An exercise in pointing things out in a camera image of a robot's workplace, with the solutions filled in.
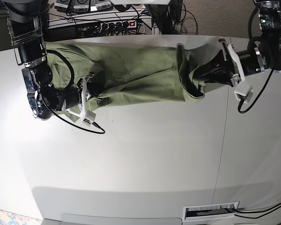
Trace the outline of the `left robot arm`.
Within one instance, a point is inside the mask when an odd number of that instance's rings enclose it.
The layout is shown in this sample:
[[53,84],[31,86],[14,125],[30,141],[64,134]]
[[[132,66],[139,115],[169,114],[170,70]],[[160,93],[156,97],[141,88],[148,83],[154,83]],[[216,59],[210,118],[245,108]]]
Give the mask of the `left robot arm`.
[[219,39],[223,49],[194,71],[194,80],[235,87],[268,69],[281,72],[281,0],[256,0],[254,5],[247,48],[235,52],[233,45]]

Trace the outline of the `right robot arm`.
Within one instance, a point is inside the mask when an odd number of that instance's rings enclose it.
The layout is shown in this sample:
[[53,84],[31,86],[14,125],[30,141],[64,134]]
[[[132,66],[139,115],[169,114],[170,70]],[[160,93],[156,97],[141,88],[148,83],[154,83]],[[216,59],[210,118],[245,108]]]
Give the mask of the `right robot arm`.
[[[27,98],[36,118],[47,120],[56,112],[82,105],[103,92],[103,85],[92,82],[91,75],[75,83],[70,62],[58,51],[46,48],[43,31],[47,9],[41,0],[4,0],[2,3],[9,13],[7,25],[11,44],[17,64],[24,66],[22,75]],[[64,88],[55,88],[52,84],[48,54],[57,56],[69,69],[70,79]]]

